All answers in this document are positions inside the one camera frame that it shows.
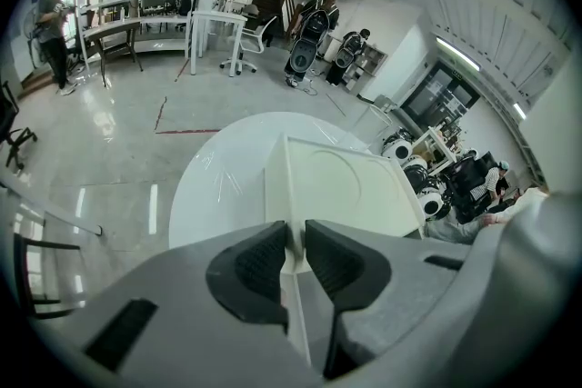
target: floor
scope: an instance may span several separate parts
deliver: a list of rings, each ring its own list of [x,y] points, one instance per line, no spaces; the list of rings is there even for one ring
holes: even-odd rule
[[[51,85],[20,102],[14,128],[29,126],[39,140],[23,149],[25,169],[18,178],[68,212],[105,228],[106,235],[97,238],[58,222],[51,223],[57,225],[53,228],[45,225],[43,239],[84,248],[85,293],[99,292],[167,249],[180,176],[216,131],[251,114],[274,111],[309,114],[348,128],[366,108],[343,86],[327,85],[323,76],[313,77],[307,89],[316,95],[286,86],[284,48],[250,55],[258,71],[245,70],[234,78],[218,68],[229,56],[227,50],[208,51],[198,59],[196,75],[189,74],[178,52],[141,54],[143,73],[122,57],[106,67],[108,88],[93,73],[79,76],[69,96]],[[0,157],[6,158],[5,146]]]

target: ceiling light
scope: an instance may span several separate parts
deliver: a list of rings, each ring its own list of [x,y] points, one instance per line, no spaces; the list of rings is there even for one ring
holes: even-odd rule
[[[524,120],[526,119],[526,113],[521,110],[521,107],[519,106],[519,104],[513,104],[513,108],[515,108],[517,110],[517,113],[519,114],[519,116],[521,116]]]
[[[467,57],[465,54],[463,54],[460,50],[457,50],[455,47],[453,47],[451,44],[449,44],[446,41],[443,41],[440,37],[438,37],[436,39],[436,41],[441,44],[442,46],[446,47],[448,50],[450,50],[453,54],[461,57],[463,60],[465,60],[469,65],[471,65],[473,68],[475,68],[477,71],[479,71],[481,69],[481,66],[479,66],[478,64],[476,64],[475,62],[473,62],[473,60],[471,60],[469,57]]]

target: desk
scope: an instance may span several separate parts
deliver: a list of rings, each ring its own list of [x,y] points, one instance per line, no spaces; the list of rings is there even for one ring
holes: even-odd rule
[[[430,175],[439,174],[440,172],[445,170],[445,168],[447,168],[449,165],[454,164],[457,161],[457,158],[447,147],[445,141],[443,141],[442,138],[438,135],[437,131],[435,131],[435,129],[431,126],[428,127],[428,131],[426,131],[412,144],[413,152],[415,150],[415,147],[421,145],[428,139],[432,139],[436,147],[438,147],[438,149],[445,155],[445,160],[440,162],[438,165],[433,166],[428,172],[428,174]]]
[[[92,33],[91,30],[88,30],[85,33],[85,38],[90,39],[95,43],[95,47],[101,56],[101,77],[103,79],[103,86],[107,87],[105,82],[105,60],[107,57],[112,57],[113,55],[121,55],[129,52],[134,59],[134,63],[137,62],[139,65],[139,69],[144,71],[142,68],[142,64],[139,62],[139,58],[137,58],[137,54],[135,53],[134,43],[135,43],[135,32],[139,29],[140,22],[139,18],[135,18],[137,21],[129,21],[123,22],[121,25],[112,25],[111,27],[104,27],[98,30],[97,28]],[[127,37],[124,43],[119,45],[114,45],[105,49],[103,47],[103,43],[101,39],[107,37],[109,35],[116,35],[118,33],[127,33]]]
[[[171,248],[265,222],[264,169],[282,133],[336,144],[345,132],[312,116],[273,112],[227,126],[184,171],[170,214]]]
[[[200,20],[203,21],[203,28],[200,38],[200,45],[198,47],[198,56],[202,57],[202,49],[204,47],[204,40],[206,34],[206,21],[208,20],[215,20],[215,21],[222,21],[224,23],[234,23],[236,28],[236,36],[235,36],[235,44],[233,47],[233,57],[232,62],[230,64],[230,72],[228,73],[229,76],[235,75],[235,68],[236,68],[236,60],[238,55],[238,48],[240,46],[240,37],[243,33],[243,27],[246,23],[246,18],[242,15],[236,14],[228,14],[225,12],[217,12],[215,10],[197,10],[192,12],[192,17],[194,18],[194,22],[192,23],[192,61],[190,62],[190,74],[196,74],[196,44],[198,43],[198,25]]]

